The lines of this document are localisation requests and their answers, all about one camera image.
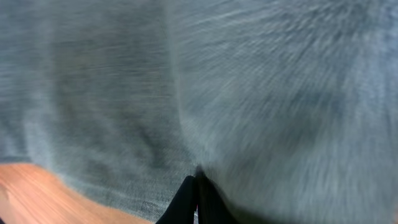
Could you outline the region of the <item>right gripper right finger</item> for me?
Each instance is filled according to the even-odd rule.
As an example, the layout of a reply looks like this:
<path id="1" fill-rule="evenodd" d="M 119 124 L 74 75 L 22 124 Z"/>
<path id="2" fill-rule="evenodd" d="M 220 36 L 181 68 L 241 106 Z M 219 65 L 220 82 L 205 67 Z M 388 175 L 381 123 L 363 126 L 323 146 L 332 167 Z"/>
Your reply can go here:
<path id="1" fill-rule="evenodd" d="M 238 224 L 226 208 L 224 201 L 212 182 L 203 172 L 197 172 L 198 223 L 199 224 Z"/>

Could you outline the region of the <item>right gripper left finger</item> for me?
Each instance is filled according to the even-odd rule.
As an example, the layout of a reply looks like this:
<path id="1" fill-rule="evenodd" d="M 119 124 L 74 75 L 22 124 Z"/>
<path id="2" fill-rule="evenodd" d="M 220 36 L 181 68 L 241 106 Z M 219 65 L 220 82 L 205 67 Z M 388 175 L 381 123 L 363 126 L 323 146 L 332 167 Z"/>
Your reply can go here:
<path id="1" fill-rule="evenodd" d="M 164 214 L 156 224 L 194 224 L 197 209 L 197 182 L 186 176 Z"/>

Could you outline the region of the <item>light blue denim jeans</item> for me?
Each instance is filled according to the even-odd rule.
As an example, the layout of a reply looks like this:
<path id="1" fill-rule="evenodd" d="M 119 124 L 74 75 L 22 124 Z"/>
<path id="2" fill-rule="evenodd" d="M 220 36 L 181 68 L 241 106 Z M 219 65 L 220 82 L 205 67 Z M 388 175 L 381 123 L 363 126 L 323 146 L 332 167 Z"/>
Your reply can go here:
<path id="1" fill-rule="evenodd" d="M 1 2 L 1 162 L 149 220 L 393 223 L 397 2 Z"/>

